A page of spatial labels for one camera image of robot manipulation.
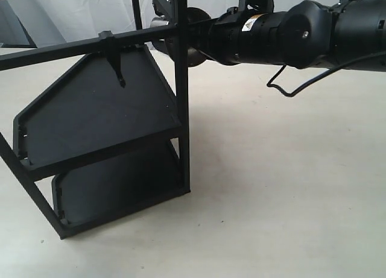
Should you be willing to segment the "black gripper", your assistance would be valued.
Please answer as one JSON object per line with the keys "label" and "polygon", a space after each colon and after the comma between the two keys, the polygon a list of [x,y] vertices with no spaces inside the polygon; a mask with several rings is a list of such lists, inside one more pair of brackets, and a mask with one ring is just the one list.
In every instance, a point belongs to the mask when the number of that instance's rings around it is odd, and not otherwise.
{"label": "black gripper", "polygon": [[216,19],[193,22],[189,44],[226,66],[267,63],[274,55],[273,10],[274,0],[238,0]]}

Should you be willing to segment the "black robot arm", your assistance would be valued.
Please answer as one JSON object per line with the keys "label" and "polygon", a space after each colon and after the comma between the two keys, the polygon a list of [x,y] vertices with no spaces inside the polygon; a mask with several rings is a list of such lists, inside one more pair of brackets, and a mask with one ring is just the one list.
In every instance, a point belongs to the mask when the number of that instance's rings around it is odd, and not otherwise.
{"label": "black robot arm", "polygon": [[385,0],[304,0],[278,12],[273,0],[239,0],[216,19],[190,7],[188,21],[190,67],[213,60],[385,71]]}

